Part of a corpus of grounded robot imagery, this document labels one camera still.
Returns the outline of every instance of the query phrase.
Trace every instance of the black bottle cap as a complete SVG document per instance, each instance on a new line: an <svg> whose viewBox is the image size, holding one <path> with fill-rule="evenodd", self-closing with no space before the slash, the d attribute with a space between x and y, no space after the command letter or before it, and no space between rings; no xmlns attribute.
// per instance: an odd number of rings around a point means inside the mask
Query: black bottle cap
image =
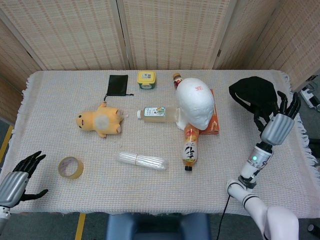
<svg viewBox="0 0 320 240"><path fill-rule="evenodd" d="M186 171L192 171L192 166L185 166L185 167L184 167L184 170L186 170Z"/></svg>

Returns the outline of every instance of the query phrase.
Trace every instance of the tape roll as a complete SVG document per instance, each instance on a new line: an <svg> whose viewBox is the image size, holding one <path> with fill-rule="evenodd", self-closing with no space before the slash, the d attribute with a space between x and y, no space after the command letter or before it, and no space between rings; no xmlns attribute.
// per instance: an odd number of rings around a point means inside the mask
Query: tape roll
<svg viewBox="0 0 320 240"><path fill-rule="evenodd" d="M67 167L72 164L77 164L76 170L68 174ZM84 171L84 164L82 163L82 161L76 159L73 156L65 157L64 159L61 160L58 166L58 172L60 176L67 179L77 179L78 177L81 176L83 171Z"/></svg>

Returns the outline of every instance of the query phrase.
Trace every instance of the clear plastic bottle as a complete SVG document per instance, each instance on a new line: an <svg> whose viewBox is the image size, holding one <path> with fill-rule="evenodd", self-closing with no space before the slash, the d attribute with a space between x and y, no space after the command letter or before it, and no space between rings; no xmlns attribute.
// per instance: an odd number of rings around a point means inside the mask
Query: clear plastic bottle
<svg viewBox="0 0 320 240"><path fill-rule="evenodd" d="M179 108L174 106L145 107L136 113L138 119L151 123L171 123L177 122L179 118Z"/></svg>

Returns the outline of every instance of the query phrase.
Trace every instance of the stuffed animal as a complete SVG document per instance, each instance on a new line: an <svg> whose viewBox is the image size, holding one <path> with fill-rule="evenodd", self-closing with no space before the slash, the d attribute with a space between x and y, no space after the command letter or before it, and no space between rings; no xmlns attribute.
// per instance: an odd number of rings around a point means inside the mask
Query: stuffed animal
<svg viewBox="0 0 320 240"><path fill-rule="evenodd" d="M101 138L106 138L107 134L121 132L122 120L121 110L109 107L106 102L103 102L96 111L81 112L76 118L76 124L83 131L95 130Z"/></svg>

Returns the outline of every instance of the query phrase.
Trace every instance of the white tablecloth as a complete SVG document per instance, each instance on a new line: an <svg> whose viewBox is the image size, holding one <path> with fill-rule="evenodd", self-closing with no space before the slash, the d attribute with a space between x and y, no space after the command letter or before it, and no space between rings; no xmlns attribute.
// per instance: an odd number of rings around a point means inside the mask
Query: white tablecloth
<svg viewBox="0 0 320 240"><path fill-rule="evenodd" d="M22 159L38 150L47 155L27 185L27 193L49 192L38 200L22 202L12 212L125 212L221 213L227 200L225 184L237 178L253 146L260 141L253 115L236 103L228 87L242 78L259 76L288 94L286 74L275 70L180 70L182 77L203 80L215 92L219 135L201 135L198 161L186 172L181 160L183 132L174 123L144 123L137 110L146 106L177 106L172 75L156 71L155 89L140 89L138 71L39 71L28 79L14 135L0 178ZM107 104L127 115L122 133L100 138L75 123L81 111L96 110L108 88L109 75L128 75L127 93L108 96ZM283 206L299 218L320 217L319 179L310 165L314 158L296 121L274 156L260 172L254 192L268 206ZM117 151L163 157L169 169L161 172L117 162ZM78 179L59 176L66 156L82 160ZM231 199L227 213L246 214Z"/></svg>

